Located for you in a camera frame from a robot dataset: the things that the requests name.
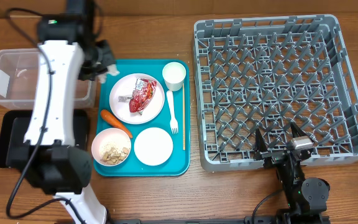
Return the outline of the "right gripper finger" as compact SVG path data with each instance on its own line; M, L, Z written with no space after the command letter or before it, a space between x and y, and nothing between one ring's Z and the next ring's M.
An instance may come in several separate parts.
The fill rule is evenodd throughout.
M259 128L255 130L254 159L259 161L264 158L264 154L268 152L264 138Z
M290 123L290 128L293 138L307 136L307 134L304 131L302 131L295 122Z

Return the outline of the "red snack wrapper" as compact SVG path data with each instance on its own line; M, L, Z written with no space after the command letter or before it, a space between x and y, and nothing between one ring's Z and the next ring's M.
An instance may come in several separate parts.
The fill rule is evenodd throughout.
M131 96L119 96L119 102L129 100L129 111L142 115L143 110L148 106L154 97L157 82L146 78L138 78Z

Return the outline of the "pink bowl with food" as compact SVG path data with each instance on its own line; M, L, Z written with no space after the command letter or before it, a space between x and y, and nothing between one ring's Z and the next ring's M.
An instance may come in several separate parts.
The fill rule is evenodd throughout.
M91 152L94 160L106 167L121 165L131 152L131 139L121 129L108 128L93 139Z

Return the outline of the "white tissue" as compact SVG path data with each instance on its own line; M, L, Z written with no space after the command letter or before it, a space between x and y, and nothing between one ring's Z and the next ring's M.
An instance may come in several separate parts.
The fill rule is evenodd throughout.
M107 70L105 72L98 75L98 80L99 80L100 84L103 84L106 82L108 75L117 76L118 74L120 74L120 72L117 69L116 64L112 64L112 65L107 66Z

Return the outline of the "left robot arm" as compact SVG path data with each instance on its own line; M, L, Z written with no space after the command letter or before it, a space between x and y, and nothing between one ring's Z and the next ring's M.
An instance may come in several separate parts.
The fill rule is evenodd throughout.
M20 181L60 202L75 223L111 223L107 208L90 185L92 158L75 144L74 102L78 80L105 82L117 75L116 59L94 17L102 9L93 0L68 1L61 14L41 14L37 38L39 70L35 103L20 146L7 164Z

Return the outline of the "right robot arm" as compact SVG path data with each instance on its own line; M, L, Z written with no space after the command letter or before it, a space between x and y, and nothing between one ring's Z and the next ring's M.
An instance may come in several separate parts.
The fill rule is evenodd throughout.
M264 168L274 168L282 189L262 199L252 212L251 223L329 223L329 217L322 216L327 210L330 185L324 179L306 178L301 161L311 157L313 140L294 122L290 123L292 140L285 149L269 152L259 129L255 130L254 159L264 162ZM259 207L268 199L284 193L288 208L279 209L274 216L257 216Z

